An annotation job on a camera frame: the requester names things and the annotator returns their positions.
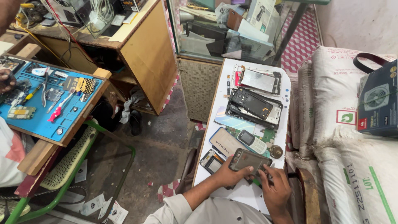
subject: black strap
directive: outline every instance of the black strap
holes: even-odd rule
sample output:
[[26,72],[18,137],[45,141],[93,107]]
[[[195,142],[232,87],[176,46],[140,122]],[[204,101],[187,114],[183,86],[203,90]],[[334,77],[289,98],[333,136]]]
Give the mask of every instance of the black strap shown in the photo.
[[367,67],[366,65],[362,64],[360,61],[358,61],[358,57],[363,57],[363,58],[369,59],[369,60],[371,60],[371,61],[373,61],[373,62],[376,62],[377,64],[379,64],[379,65],[381,65],[381,66],[384,66],[384,65],[386,65],[387,63],[389,63],[389,61],[384,60],[383,58],[381,58],[381,57],[379,57],[379,56],[376,56],[376,55],[373,55],[373,54],[369,54],[369,53],[359,53],[359,54],[357,54],[357,56],[352,60],[352,62],[354,63],[354,65],[355,65],[357,68],[359,68],[361,71],[363,71],[363,72],[365,72],[365,73],[367,73],[367,74],[373,72],[374,70],[371,69],[371,68],[369,68],[369,67]]

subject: white wall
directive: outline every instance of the white wall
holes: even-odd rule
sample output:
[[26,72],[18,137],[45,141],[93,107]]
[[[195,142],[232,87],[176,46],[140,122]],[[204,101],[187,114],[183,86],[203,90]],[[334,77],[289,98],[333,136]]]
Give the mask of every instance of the white wall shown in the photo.
[[316,10],[325,46],[398,55],[398,0],[331,0]]

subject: white table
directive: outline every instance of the white table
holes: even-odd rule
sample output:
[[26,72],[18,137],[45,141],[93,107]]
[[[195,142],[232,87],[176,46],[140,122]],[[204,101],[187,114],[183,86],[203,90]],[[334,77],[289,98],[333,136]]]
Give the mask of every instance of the white table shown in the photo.
[[[214,123],[214,118],[216,117],[217,111],[220,106],[227,106],[228,98],[224,97],[227,94],[227,75],[232,75],[234,71],[234,66],[244,65],[246,68],[258,68],[258,69],[267,69],[267,70],[276,70],[282,74],[282,83],[281,83],[281,94],[279,97],[276,96],[268,96],[269,98],[276,99],[282,102],[283,109],[281,113],[281,118],[279,121],[279,129],[277,130],[274,144],[279,145],[283,149],[283,156],[279,159],[274,159],[273,164],[276,168],[282,169],[285,164],[285,145],[286,145],[286,134],[287,134],[287,120],[289,117],[289,104],[290,104],[290,90],[291,83],[290,79],[287,76],[286,72],[281,68],[275,68],[267,65],[259,65],[255,63],[249,63],[234,59],[224,59],[221,68],[221,74],[219,77],[219,82],[217,85],[215,97],[213,99],[213,105],[210,112],[209,120],[207,121],[207,128],[205,131],[205,138],[202,142],[202,146],[200,149],[199,160],[205,156],[205,154],[212,149],[212,144],[209,142],[210,137],[219,129],[221,126],[219,124]],[[193,180],[193,185],[197,185],[207,177],[210,176],[200,164],[199,161],[196,166],[195,177]],[[246,180],[241,180],[233,190],[226,190],[225,188],[220,188],[211,196],[219,197],[219,198],[230,198],[245,204],[248,204],[254,207],[257,210],[260,210],[261,213],[269,214],[267,207],[265,206],[264,199],[260,197],[263,194],[262,190],[255,184],[249,185]]]

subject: white shirt sleeve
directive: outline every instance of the white shirt sleeve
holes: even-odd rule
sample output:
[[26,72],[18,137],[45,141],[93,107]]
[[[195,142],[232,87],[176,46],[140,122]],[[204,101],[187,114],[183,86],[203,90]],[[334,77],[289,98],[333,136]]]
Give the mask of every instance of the white shirt sleeve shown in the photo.
[[149,215],[144,224],[184,224],[192,214],[185,197],[181,194],[164,198],[164,206]]

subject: havells box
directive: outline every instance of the havells box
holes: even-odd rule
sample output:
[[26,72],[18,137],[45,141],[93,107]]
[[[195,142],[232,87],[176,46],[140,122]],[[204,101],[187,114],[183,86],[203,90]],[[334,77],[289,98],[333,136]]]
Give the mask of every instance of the havells box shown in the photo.
[[397,60],[361,78],[357,130],[398,138]]

